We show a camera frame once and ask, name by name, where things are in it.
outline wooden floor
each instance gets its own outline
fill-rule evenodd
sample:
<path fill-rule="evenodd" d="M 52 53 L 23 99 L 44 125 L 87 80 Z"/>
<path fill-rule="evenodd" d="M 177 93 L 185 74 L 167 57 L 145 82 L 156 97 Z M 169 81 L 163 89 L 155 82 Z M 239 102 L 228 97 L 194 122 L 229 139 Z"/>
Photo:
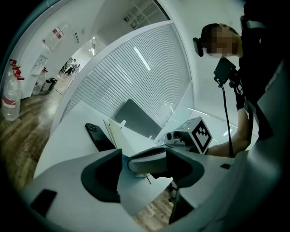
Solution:
<path fill-rule="evenodd" d="M 46 95 L 42 93 L 23 99 L 20 116 L 14 122 L 7 121 L 0 113 L 0 157 L 16 190 L 32 181 L 49 139 L 53 116 L 70 82 L 69 78 L 62 80 Z M 168 225 L 172 208 L 169 192 L 165 190 L 132 218 L 145 230 L 157 231 Z"/>

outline black handheld device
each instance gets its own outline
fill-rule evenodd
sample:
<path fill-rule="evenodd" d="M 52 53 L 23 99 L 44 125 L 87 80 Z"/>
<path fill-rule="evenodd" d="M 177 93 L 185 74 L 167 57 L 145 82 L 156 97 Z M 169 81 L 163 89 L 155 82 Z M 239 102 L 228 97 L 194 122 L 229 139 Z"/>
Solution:
<path fill-rule="evenodd" d="M 115 146 L 111 143 L 99 126 L 86 123 L 85 128 L 99 151 L 115 149 Z"/>

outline plastic bottle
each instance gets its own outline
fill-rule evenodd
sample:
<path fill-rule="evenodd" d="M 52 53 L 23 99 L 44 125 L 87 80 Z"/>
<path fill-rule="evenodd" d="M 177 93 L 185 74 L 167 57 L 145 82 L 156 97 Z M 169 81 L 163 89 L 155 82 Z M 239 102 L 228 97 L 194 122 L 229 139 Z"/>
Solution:
<path fill-rule="evenodd" d="M 53 51 L 58 43 L 63 39 L 64 31 L 68 28 L 67 23 L 62 23 L 55 27 L 42 42 L 48 46 L 48 48 Z"/>
<path fill-rule="evenodd" d="M 19 116 L 21 99 L 21 80 L 24 80 L 19 67 L 14 67 L 13 71 L 4 86 L 2 96 L 2 114 L 9 121 L 14 121 Z"/>
<path fill-rule="evenodd" d="M 42 70 L 41 74 L 39 75 L 37 82 L 35 83 L 34 89 L 32 91 L 33 95 L 38 95 L 40 93 L 40 90 L 41 90 L 41 88 L 44 85 L 45 80 L 46 80 L 46 73 L 47 73 L 47 70 L 46 70 L 46 68 L 44 68 Z"/>
<path fill-rule="evenodd" d="M 13 73 L 12 68 L 20 67 L 20 66 L 16 66 L 16 64 L 17 64 L 16 60 L 12 60 L 12 59 L 9 60 L 9 63 L 7 64 L 7 71 L 6 71 L 6 74 L 3 78 L 3 83 L 2 83 L 1 89 L 0 89 L 0 96 L 2 96 L 2 94 L 3 94 L 3 88 L 5 86 L 6 80 L 8 80 L 8 77 Z"/>

